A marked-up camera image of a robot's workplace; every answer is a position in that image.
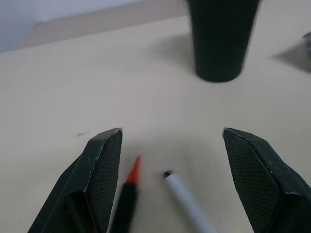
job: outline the black cylindrical container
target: black cylindrical container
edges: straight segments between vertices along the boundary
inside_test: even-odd
[[[188,1],[197,74],[211,82],[238,77],[260,0]]]

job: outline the beige table surface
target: beige table surface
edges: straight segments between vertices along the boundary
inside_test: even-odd
[[[142,155],[132,232],[192,232],[163,185],[167,169],[220,232],[252,232],[222,129],[265,138],[311,183],[311,66],[299,47],[310,8],[265,1],[244,72],[228,83],[194,75],[187,17],[0,55],[0,232],[27,232],[87,141],[114,127],[124,132],[119,185]]]

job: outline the black object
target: black object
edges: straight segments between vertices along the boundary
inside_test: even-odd
[[[204,80],[226,82],[242,71],[260,0],[188,0],[195,70]]]
[[[311,189],[264,139],[225,128],[234,185],[256,233],[311,232]]]
[[[120,128],[89,140],[58,179],[28,233],[106,233],[121,144]]]
[[[136,183],[126,182],[122,188],[110,233],[128,233],[138,197]]]

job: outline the white marker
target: white marker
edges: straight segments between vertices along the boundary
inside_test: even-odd
[[[169,191],[180,203],[198,233],[217,233],[194,196],[184,187],[181,179],[172,171],[164,172],[163,176]]]

